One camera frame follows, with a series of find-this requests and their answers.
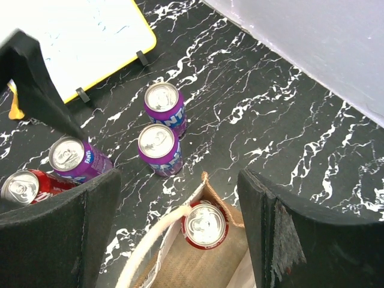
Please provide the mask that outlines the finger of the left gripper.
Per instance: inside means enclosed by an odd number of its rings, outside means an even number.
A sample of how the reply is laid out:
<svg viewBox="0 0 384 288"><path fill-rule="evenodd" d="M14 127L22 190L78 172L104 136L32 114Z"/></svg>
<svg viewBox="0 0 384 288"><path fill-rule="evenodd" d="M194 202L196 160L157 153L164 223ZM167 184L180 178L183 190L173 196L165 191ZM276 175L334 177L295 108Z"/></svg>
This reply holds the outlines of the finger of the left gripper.
<svg viewBox="0 0 384 288"><path fill-rule="evenodd" d="M85 132L58 94L39 42L17 29L1 44L1 90L16 84L19 109L57 131L84 139Z"/></svg>

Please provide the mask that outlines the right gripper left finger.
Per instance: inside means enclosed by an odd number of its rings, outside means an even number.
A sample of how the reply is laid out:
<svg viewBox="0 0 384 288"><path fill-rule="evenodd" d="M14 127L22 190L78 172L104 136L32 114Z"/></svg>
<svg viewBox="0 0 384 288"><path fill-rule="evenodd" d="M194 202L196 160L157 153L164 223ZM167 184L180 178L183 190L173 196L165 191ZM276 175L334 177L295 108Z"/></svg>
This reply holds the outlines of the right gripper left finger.
<svg viewBox="0 0 384 288"><path fill-rule="evenodd" d="M112 169L1 215L1 287L95 287L121 192Z"/></svg>

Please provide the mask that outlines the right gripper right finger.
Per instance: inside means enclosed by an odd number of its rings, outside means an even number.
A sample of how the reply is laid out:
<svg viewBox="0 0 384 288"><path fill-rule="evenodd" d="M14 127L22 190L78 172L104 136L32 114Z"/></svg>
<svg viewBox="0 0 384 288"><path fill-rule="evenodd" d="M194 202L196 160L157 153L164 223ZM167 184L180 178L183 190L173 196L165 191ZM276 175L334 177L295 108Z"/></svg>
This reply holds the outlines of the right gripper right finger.
<svg viewBox="0 0 384 288"><path fill-rule="evenodd" d="M259 173L238 174L257 287L382 287L383 223L292 194Z"/></svg>

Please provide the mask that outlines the brown canvas tote bag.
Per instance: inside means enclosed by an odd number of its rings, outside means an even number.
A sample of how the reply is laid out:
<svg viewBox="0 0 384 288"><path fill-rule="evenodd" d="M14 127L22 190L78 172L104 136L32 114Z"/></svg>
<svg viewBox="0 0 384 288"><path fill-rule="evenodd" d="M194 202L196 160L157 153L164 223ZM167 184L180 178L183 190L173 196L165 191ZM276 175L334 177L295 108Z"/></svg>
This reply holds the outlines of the brown canvas tote bag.
<svg viewBox="0 0 384 288"><path fill-rule="evenodd" d="M211 250L190 245L181 232L190 204L213 200L229 219L225 240ZM126 262L117 287L255 287L251 257L241 212L213 189L208 173L202 183L174 211L163 216L139 242Z"/></svg>

